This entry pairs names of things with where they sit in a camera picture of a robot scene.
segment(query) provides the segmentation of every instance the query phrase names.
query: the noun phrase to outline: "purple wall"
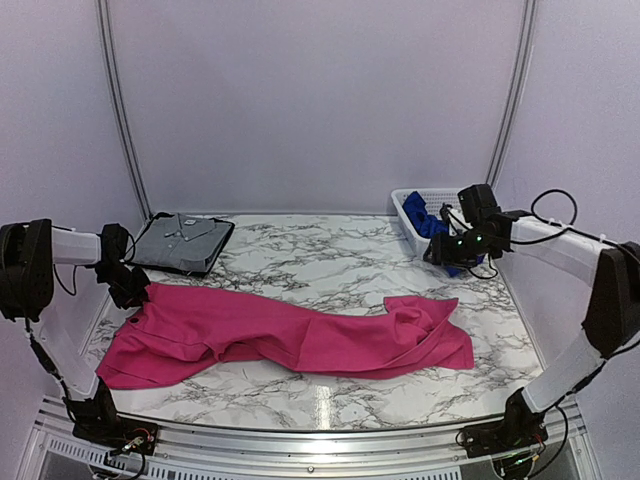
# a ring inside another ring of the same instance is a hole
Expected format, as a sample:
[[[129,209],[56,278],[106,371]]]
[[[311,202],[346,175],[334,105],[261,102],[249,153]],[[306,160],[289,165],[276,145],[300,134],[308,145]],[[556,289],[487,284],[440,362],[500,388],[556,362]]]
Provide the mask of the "purple wall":
[[[528,208],[548,188],[580,206],[578,227],[640,242],[640,4],[541,2],[535,50],[497,195]],[[569,219],[561,200],[542,213]],[[501,268],[552,361],[580,328],[589,292],[535,260]],[[579,398],[605,479],[638,478],[640,349],[616,358]]]
[[[0,7],[0,224],[50,217],[99,231],[141,226],[109,103],[93,2]],[[60,268],[70,281],[70,268]],[[79,269],[76,299],[54,307],[80,347],[106,294]],[[0,472],[13,478],[45,391],[19,325],[0,319]]]
[[[523,2],[112,2],[155,210],[385,212],[484,180]]]

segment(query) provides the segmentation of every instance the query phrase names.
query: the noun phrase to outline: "pink pants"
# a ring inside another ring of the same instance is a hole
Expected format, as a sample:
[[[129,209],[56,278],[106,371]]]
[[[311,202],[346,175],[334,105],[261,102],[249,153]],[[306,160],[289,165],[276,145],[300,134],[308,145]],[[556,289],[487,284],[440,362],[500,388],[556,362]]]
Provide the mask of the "pink pants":
[[[297,372],[370,379],[474,365],[471,339],[448,320],[457,299],[390,297],[388,313],[355,317],[207,287],[147,290],[150,302],[98,367],[111,388],[174,385],[218,362],[265,358]]]

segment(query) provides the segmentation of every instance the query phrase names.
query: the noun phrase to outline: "blue cloth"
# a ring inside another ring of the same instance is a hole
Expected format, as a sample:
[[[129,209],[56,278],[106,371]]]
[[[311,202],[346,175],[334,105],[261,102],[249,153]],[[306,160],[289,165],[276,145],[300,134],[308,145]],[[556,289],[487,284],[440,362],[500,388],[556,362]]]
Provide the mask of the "blue cloth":
[[[433,238],[436,233],[448,233],[449,227],[447,224],[435,215],[429,215],[426,206],[427,203],[418,192],[413,192],[402,204],[402,209],[407,214],[407,217],[409,217],[409,221],[411,221],[418,235],[424,238]],[[447,266],[445,266],[444,269],[450,277],[460,275],[463,271],[459,268]]]

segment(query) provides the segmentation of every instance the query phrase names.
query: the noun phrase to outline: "white basket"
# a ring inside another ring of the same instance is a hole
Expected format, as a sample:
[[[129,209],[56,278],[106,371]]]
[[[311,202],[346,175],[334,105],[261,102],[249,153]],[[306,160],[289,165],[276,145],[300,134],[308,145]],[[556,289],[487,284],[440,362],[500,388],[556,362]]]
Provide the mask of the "white basket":
[[[400,218],[400,228],[405,237],[407,237],[411,249],[420,260],[424,260],[424,254],[427,248],[429,248],[431,240],[418,235],[409,217],[404,213],[402,204],[409,195],[413,192],[418,192],[426,203],[425,209],[427,212],[430,215],[435,215],[440,218],[440,208],[442,208],[443,203],[447,203],[456,210],[460,210],[460,201],[458,200],[458,192],[460,190],[462,190],[462,188],[403,188],[391,192],[393,206],[396,208],[396,212]]]

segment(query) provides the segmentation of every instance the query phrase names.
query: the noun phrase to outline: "marble table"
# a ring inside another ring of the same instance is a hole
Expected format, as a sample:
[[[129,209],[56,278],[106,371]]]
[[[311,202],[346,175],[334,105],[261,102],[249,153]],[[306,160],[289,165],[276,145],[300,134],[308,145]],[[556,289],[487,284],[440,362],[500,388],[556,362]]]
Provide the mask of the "marble table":
[[[385,296],[457,297],[452,322],[472,337],[475,368],[427,368],[380,381],[299,374],[267,360],[218,364],[172,387],[114,391],[120,411],[243,428],[404,427],[500,413],[505,399],[541,372],[500,276],[449,278],[413,256],[396,217],[226,218],[236,230],[209,276],[149,272],[152,281],[250,292],[350,315],[384,312]],[[94,367],[124,320],[112,304],[104,310],[85,353]]]

